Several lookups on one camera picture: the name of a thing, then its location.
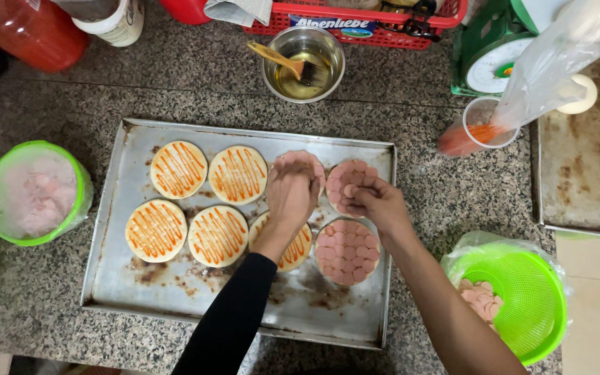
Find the green container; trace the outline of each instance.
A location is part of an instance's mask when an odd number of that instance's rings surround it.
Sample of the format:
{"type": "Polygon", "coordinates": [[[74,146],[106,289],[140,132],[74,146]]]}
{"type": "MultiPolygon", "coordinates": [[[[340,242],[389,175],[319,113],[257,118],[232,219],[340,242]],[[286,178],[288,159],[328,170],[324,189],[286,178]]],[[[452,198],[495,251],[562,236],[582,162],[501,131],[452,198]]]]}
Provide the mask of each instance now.
{"type": "Polygon", "coordinates": [[[506,243],[480,245],[466,253],[453,269],[462,278],[487,281],[504,305],[494,319],[501,339],[529,366],[544,359],[566,332],[566,296],[554,269],[540,256],[506,243]]]}
{"type": "MultiPolygon", "coordinates": [[[[70,231],[74,227],[77,227],[87,217],[87,213],[91,207],[92,199],[94,197],[94,186],[92,185],[88,171],[85,169],[85,167],[83,167],[82,164],[80,164],[78,160],[76,160],[76,158],[71,155],[70,152],[50,142],[29,141],[15,146],[0,159],[0,199],[1,196],[6,193],[3,178],[4,172],[7,170],[7,168],[11,168],[11,166],[14,166],[15,163],[22,158],[30,158],[30,155],[33,155],[33,153],[38,152],[39,150],[54,151],[55,153],[58,153],[66,158],[71,163],[71,166],[73,166],[73,171],[75,172],[77,193],[68,217],[66,217],[66,219],[64,219],[64,221],[52,232],[46,235],[42,235],[41,237],[37,238],[30,238],[28,236],[17,238],[9,233],[6,233],[5,228],[0,227],[0,237],[8,242],[12,242],[20,246],[40,245],[55,239],[65,232],[70,231]]],[[[5,214],[5,212],[0,209],[0,215],[2,214],[5,214]]]]}

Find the hand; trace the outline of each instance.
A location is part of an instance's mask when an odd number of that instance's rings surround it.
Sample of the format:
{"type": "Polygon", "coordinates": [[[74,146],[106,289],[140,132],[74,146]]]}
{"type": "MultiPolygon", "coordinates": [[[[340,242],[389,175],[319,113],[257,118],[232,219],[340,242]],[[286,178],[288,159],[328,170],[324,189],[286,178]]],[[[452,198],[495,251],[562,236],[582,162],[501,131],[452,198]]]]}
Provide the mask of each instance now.
{"type": "Polygon", "coordinates": [[[402,191],[377,178],[363,187],[352,189],[353,198],[340,202],[350,214],[364,216],[379,230],[384,247],[394,249],[409,234],[415,236],[407,215],[402,191]]]}
{"type": "Polygon", "coordinates": [[[252,251],[279,263],[288,245],[314,212],[319,190],[320,182],[310,166],[276,160],[266,189],[269,220],[252,251]]]}

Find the black sleeve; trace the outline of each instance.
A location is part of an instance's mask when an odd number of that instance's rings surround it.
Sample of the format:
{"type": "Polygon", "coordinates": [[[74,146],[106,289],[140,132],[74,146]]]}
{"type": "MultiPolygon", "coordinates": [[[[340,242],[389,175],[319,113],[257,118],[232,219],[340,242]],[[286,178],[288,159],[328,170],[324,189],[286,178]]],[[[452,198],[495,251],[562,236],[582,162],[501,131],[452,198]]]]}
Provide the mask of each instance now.
{"type": "Polygon", "coordinates": [[[261,325],[277,264],[250,253],[193,331],[172,375],[236,374],[261,325]]]}

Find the kitchen scale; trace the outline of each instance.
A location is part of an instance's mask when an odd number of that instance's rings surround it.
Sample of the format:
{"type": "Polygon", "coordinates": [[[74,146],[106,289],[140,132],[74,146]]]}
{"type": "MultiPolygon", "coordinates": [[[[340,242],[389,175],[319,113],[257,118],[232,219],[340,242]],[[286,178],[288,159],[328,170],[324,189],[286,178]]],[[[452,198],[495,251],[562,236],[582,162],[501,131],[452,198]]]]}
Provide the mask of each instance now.
{"type": "Polygon", "coordinates": [[[469,27],[460,25],[454,34],[451,92],[501,96],[515,60],[535,37],[510,1],[488,1],[469,27]]]}

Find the red bottle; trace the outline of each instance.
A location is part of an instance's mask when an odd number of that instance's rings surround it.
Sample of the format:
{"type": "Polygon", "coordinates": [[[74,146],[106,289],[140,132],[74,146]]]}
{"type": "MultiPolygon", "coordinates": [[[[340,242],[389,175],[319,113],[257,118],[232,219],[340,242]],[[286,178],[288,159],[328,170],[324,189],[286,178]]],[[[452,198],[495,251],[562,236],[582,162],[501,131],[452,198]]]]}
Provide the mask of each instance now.
{"type": "Polygon", "coordinates": [[[0,0],[0,47],[32,67],[66,69],[88,44],[87,33],[50,0],[0,0]]]}
{"type": "Polygon", "coordinates": [[[176,21],[187,25],[201,25],[212,21],[203,8],[207,0],[159,0],[159,3],[176,21]]]}

